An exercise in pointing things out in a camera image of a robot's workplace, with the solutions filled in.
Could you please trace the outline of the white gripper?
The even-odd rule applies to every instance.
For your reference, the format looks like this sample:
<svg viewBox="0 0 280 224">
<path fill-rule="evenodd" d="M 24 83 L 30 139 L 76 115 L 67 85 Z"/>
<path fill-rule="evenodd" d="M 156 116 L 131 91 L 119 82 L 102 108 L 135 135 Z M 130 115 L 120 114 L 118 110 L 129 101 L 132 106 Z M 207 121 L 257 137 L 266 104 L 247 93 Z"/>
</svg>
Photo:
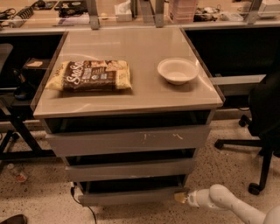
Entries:
<svg viewBox="0 0 280 224">
<path fill-rule="evenodd" d="M 174 199 L 182 204 L 188 202 L 191 207 L 209 208 L 210 205 L 208 189 L 194 190 L 188 194 L 187 192 L 175 192 Z"/>
</svg>

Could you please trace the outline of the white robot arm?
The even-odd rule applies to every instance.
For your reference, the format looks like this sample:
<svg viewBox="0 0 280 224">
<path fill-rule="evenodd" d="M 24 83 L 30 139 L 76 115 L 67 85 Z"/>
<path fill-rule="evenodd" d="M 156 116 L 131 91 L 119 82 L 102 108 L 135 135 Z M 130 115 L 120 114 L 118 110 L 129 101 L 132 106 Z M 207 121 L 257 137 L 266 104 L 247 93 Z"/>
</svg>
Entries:
<svg viewBox="0 0 280 224">
<path fill-rule="evenodd" d="M 191 207 L 231 211 L 244 224 L 280 224 L 279 205 L 263 213 L 235 197 L 224 185 L 215 184 L 207 189 L 175 192 L 174 199 Z"/>
</svg>

